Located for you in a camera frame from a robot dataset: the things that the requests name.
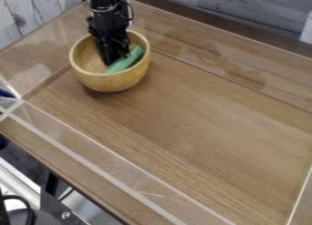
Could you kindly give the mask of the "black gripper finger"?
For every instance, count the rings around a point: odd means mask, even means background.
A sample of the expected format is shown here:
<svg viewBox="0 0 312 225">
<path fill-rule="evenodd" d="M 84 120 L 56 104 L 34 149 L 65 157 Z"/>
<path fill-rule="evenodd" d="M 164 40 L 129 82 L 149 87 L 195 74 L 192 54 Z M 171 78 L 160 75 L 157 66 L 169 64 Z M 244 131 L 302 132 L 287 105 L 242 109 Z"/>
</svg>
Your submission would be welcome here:
<svg viewBox="0 0 312 225">
<path fill-rule="evenodd" d="M 129 41 L 123 39 L 120 41 L 112 41 L 112 50 L 111 50 L 111 61 L 115 62 L 117 58 L 128 55 L 128 45 Z"/>
<path fill-rule="evenodd" d="M 98 50 L 98 54 L 101 57 L 103 63 L 109 66 L 112 63 L 112 57 L 111 57 L 111 43 L 104 37 L 98 37 L 96 39 L 96 47 Z"/>
</svg>

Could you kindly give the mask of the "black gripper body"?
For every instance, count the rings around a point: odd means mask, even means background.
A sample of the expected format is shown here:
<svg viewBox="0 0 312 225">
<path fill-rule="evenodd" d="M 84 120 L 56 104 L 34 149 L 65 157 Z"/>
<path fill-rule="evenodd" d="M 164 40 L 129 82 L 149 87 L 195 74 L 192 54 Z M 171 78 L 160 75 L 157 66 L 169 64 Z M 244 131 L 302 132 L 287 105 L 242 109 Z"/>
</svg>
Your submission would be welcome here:
<svg viewBox="0 0 312 225">
<path fill-rule="evenodd" d="M 96 44 L 128 46 L 128 23 L 133 12 L 128 2 L 113 2 L 109 5 L 89 4 L 90 15 L 86 18 L 88 31 Z"/>
</svg>

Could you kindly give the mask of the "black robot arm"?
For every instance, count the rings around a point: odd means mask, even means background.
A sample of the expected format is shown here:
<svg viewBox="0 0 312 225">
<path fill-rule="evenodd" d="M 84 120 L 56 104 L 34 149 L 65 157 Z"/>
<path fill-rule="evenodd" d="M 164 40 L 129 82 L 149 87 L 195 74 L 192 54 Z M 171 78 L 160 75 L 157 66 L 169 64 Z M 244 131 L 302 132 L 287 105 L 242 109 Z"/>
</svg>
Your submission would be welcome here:
<svg viewBox="0 0 312 225">
<path fill-rule="evenodd" d="M 128 55 L 127 28 L 133 19 L 128 0 L 89 0 L 88 32 L 94 37 L 103 63 L 109 66 Z"/>
</svg>

